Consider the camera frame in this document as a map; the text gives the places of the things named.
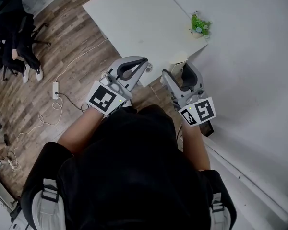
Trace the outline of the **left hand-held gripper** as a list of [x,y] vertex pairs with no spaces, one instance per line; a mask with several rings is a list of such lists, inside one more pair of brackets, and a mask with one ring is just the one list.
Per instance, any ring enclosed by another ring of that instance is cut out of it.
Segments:
[[[120,107],[131,100],[131,90],[148,66],[148,59],[140,56],[122,57],[115,60],[107,71],[104,71],[100,79],[93,86],[86,98],[86,103],[99,111],[105,117],[109,117]],[[135,70],[124,77],[124,73]]]

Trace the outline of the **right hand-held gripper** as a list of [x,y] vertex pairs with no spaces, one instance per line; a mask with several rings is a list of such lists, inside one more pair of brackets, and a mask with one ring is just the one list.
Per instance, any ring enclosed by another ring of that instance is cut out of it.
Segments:
[[199,70],[190,62],[182,68],[182,86],[167,70],[162,70],[162,77],[167,88],[173,94],[174,108],[190,127],[198,126],[216,117],[212,97],[208,97],[203,86]]

